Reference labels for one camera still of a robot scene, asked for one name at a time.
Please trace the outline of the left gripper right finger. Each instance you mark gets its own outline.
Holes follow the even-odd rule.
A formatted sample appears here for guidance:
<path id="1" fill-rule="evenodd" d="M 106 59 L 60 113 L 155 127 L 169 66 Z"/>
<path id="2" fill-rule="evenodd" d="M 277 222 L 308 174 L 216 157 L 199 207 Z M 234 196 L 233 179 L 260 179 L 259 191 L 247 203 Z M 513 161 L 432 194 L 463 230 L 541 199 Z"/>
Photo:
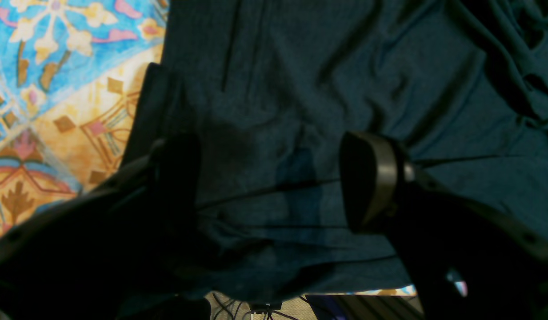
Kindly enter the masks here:
<path id="1" fill-rule="evenodd" d="M 394 140 L 347 132 L 339 149 L 349 229 L 382 234 L 427 320 L 548 320 L 548 242 L 447 190 Z"/>

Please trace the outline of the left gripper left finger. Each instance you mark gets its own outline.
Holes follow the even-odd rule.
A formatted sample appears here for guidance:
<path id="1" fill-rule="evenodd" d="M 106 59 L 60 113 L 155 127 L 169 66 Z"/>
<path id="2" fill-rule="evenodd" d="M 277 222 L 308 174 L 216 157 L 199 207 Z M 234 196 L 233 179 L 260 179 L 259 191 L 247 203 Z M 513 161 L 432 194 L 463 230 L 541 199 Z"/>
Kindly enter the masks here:
<path id="1" fill-rule="evenodd" d="M 112 320 L 174 211 L 191 212 L 200 142 L 154 142 L 90 193 L 0 239 L 0 313 L 10 320 Z"/>

